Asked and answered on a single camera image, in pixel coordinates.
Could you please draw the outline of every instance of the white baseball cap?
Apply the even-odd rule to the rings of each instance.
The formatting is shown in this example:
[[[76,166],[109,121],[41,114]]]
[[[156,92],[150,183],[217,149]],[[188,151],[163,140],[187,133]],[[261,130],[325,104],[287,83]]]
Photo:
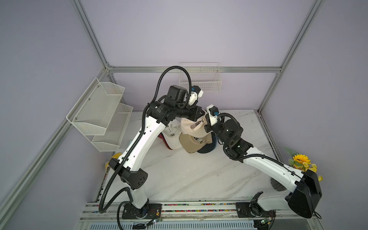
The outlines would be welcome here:
[[[170,121],[167,127],[162,131],[165,141],[170,149],[181,148],[179,137],[181,135],[180,122],[176,119]]]
[[[189,134],[193,137],[202,138],[207,136],[205,131],[205,125],[207,124],[206,113],[197,119],[197,121],[191,121],[186,118],[181,119],[181,131],[183,134]]]

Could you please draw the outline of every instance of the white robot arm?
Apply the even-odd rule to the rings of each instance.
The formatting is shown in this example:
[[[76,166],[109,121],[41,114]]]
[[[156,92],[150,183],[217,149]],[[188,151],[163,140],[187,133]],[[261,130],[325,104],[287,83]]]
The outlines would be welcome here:
[[[178,68],[184,71],[182,67],[176,66],[170,68]],[[189,74],[186,71],[184,72],[190,80]],[[144,110],[145,119],[142,122],[142,125],[144,125],[141,130],[135,136],[127,150],[118,159],[110,160],[109,165],[115,170],[115,176],[119,175],[121,180],[130,187],[128,191],[130,205],[137,218],[142,218],[146,215],[149,203],[143,188],[148,174],[140,169],[143,158],[158,134],[164,130],[170,121],[176,117],[184,117],[196,121],[205,114],[202,108],[196,105],[198,98],[202,94],[203,91],[198,86],[191,86],[191,84],[190,96],[185,88],[176,85],[172,85],[168,94],[157,101],[155,100],[156,93],[154,100]],[[252,144],[243,140],[241,138],[243,129],[230,114],[219,113],[214,105],[208,106],[207,112],[205,130],[207,133],[214,132],[217,138],[223,142],[224,153],[231,160],[238,160],[252,165],[276,179],[288,190],[287,192],[282,191],[271,194],[257,193],[250,203],[251,214],[253,216],[260,216],[262,212],[269,210],[291,209],[300,216],[311,218],[314,208],[322,196],[317,175],[310,170],[302,172],[285,165],[265,155]],[[106,191],[104,191],[104,194],[107,193],[108,188],[109,186],[105,188]],[[100,212],[106,209],[106,207],[103,208],[103,202],[104,198],[100,201]]]

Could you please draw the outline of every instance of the white marble surface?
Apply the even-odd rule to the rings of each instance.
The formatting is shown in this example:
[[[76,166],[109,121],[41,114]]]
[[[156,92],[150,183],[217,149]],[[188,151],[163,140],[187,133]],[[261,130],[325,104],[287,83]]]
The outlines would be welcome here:
[[[275,157],[270,144],[258,122],[254,110],[221,110],[232,114],[243,127],[242,138],[252,143],[265,154]],[[120,152],[125,151],[141,126],[142,112],[133,112]],[[230,160],[222,145],[206,154],[187,153],[183,148],[170,150],[157,138],[142,163],[148,173],[144,184],[151,201],[222,201],[252,198],[259,191],[272,191],[270,177],[260,170],[239,161]],[[110,170],[105,183],[110,179]],[[125,187],[116,177],[107,194],[106,201]],[[121,194],[115,201],[128,200]]]

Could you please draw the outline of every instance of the white wire basket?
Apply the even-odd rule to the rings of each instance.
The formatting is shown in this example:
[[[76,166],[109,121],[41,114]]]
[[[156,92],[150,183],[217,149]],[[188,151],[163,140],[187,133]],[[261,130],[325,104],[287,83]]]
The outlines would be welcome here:
[[[118,104],[105,135],[96,135],[91,141],[100,152],[119,149],[132,111],[133,107]]]
[[[221,90],[220,63],[217,62],[181,62],[192,81],[192,85],[197,85],[203,92],[218,93]],[[179,86],[189,88],[187,75],[180,71]]]
[[[97,78],[91,85],[95,87],[88,98],[78,111],[79,103],[75,104],[67,120],[100,152],[116,151],[133,107],[120,103],[124,87],[111,82],[99,82]]]

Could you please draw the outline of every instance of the baseball cap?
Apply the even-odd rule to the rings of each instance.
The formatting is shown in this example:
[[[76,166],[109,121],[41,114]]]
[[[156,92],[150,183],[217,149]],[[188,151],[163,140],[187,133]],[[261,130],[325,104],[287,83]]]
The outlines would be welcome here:
[[[214,132],[211,132],[211,136],[212,136],[212,143],[207,143],[205,146],[203,146],[197,152],[199,152],[199,153],[209,153],[209,152],[211,152],[212,150],[214,150],[216,148],[217,137],[214,134]]]
[[[163,140],[163,142],[165,143],[165,145],[166,145],[166,147],[168,148],[168,149],[171,149],[170,148],[170,146],[167,144],[167,142],[166,142],[166,140],[165,140],[165,137],[163,136],[163,134],[162,133],[160,133],[159,135],[158,135],[158,137],[159,138],[161,138],[162,140]]]
[[[206,144],[212,143],[212,136],[211,133],[204,137],[194,137],[189,134],[181,134],[179,141],[188,153],[194,153],[203,148]]]
[[[205,137],[208,135],[205,131],[205,125],[207,124],[206,113],[202,117],[198,118],[197,121],[191,121],[186,118],[181,119],[181,131],[183,134],[189,134],[193,137]]]
[[[162,131],[166,144],[170,149],[181,148],[179,137],[181,135],[180,122],[178,120],[170,121],[167,127]]]

